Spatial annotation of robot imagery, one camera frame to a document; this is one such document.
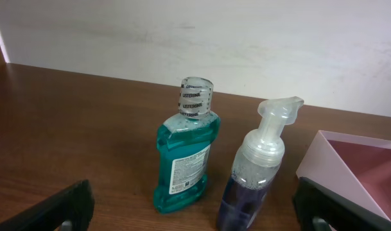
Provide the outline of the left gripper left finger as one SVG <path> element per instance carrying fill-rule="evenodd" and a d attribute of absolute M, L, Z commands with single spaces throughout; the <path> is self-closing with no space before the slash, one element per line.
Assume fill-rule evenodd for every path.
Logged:
<path fill-rule="evenodd" d="M 88 180 L 81 180 L 0 223 L 0 230 L 55 230 L 69 221 L 73 230 L 87 230 L 94 214 Z"/>

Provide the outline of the purple foam soap pump bottle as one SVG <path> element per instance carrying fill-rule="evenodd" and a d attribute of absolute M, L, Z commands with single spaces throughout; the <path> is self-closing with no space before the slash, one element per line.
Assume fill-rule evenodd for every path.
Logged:
<path fill-rule="evenodd" d="M 248 230 L 259 213 L 285 152 L 281 134 L 304 100 L 269 99 L 258 106 L 259 127 L 248 132 L 234 157 L 218 211 L 218 230 Z"/>

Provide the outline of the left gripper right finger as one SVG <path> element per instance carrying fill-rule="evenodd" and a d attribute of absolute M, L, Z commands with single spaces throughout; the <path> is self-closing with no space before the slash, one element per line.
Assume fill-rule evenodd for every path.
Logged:
<path fill-rule="evenodd" d="M 301 230 L 391 231 L 391 221 L 306 177 L 292 201 Z"/>

